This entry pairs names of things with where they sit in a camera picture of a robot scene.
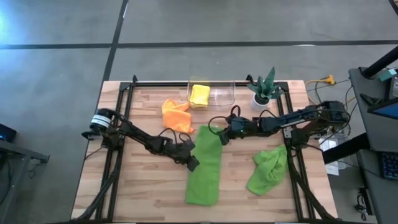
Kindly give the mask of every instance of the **green cloth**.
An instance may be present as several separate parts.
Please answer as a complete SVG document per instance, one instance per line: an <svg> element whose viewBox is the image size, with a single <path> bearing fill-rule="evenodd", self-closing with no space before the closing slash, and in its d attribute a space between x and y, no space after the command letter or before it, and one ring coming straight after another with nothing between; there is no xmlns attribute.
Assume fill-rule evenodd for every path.
<svg viewBox="0 0 398 224"><path fill-rule="evenodd" d="M256 195L264 195L280 184L286 173L287 152L281 145L272 151L260 151L253 157L257 168L250 177L246 188Z"/></svg>
<svg viewBox="0 0 398 224"><path fill-rule="evenodd" d="M197 205L214 205L218 200L222 145L220 137L208 126L200 126L193 155L199 166L189 173L185 201Z"/></svg>

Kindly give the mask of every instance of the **concrete floor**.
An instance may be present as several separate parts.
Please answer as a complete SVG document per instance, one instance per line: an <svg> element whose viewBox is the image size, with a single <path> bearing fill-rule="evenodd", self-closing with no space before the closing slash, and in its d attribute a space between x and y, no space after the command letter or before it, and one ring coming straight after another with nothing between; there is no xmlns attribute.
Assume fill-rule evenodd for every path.
<svg viewBox="0 0 398 224"><path fill-rule="evenodd" d="M122 0L3 0L0 44L110 44L121 5ZM397 15L387 0L130 0L119 42L300 40L398 40ZM141 80L239 80L275 66L279 80L333 74L343 81L348 69L368 66L393 47L117 49L109 79L131 80L135 74ZM80 133L95 111L109 52L0 50L0 123L18 130L16 144L51 154L34 179L25 178L13 223L70 218L87 146ZM340 83L319 94L343 100L350 86ZM351 136L364 131L358 110L351 127ZM340 218L360 222L353 210L355 189L331 184Z"/></svg>

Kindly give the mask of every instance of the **succulent plant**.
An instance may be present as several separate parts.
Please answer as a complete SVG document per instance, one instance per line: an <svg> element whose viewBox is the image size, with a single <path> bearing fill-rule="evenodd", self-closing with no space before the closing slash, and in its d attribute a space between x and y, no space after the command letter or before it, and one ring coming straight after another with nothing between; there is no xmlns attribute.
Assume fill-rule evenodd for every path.
<svg viewBox="0 0 398 224"><path fill-rule="evenodd" d="M267 78L264 80L261 76L257 79L257 83L248 84L250 90L256 93L257 100L262 103L268 103L270 99L278 98L282 92L279 85L274 84L275 67L269 71Z"/></svg>

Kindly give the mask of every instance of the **transparent bin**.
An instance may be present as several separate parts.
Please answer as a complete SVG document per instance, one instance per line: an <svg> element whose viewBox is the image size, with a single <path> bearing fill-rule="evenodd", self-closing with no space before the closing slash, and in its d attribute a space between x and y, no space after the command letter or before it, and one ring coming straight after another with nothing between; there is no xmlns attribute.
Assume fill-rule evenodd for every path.
<svg viewBox="0 0 398 224"><path fill-rule="evenodd" d="M210 87L210 95L207 105L201 105L191 101L194 85ZM187 101L194 110L229 110L235 103L235 82L234 81L209 81L205 78L191 77L188 81Z"/></svg>

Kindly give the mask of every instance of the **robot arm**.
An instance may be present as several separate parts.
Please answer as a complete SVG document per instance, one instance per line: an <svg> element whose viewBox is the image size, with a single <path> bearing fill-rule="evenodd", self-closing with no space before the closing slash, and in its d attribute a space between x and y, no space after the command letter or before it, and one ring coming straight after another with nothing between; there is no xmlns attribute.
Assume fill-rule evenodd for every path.
<svg viewBox="0 0 398 224"><path fill-rule="evenodd" d="M248 136L269 137L283 128L310 121L305 127L292 130L292 144L298 146L299 143L307 143L311 135L329 126L339 128L349 121L349 114L339 101L325 101L319 105L306 106L302 110L281 117L260 116L252 120L240 117L240 109L236 115L233 113L234 109L235 107L226 118L228 127L218 133L223 145L229 143L230 139Z"/></svg>
<svg viewBox="0 0 398 224"><path fill-rule="evenodd" d="M111 124L113 118L118 118L120 124ZM183 143L175 143L173 140L163 136L151 136L143 130L134 126L121 114L109 110L98 109L90 124L90 133L99 133L103 137L103 145L111 148L119 145L121 136L127 136L144 145L151 154L167 156L177 164L187 164L188 170L194 171L199 162L190 151L195 147L189 138Z"/></svg>

